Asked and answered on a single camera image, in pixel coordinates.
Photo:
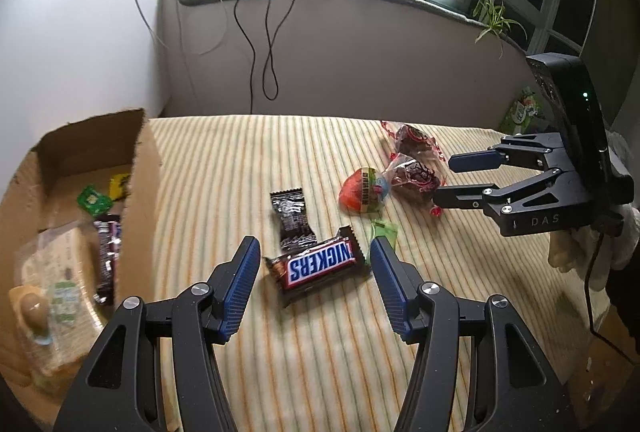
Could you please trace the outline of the white gloved hand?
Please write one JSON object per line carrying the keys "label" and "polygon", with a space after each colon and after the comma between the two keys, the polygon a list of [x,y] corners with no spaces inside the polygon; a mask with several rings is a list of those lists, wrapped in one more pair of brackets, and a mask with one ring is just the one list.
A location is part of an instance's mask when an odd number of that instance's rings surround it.
{"label": "white gloved hand", "polygon": [[[607,131],[606,136],[612,151],[631,171],[634,158],[627,141],[616,132]],[[623,216],[623,231],[619,237],[603,238],[589,279],[589,288],[593,291],[602,291],[611,271],[622,270],[630,262],[639,243],[639,198],[614,207],[614,211]],[[580,279],[585,280],[598,239],[599,234],[589,227],[550,233],[549,265],[563,274],[574,270]]]}

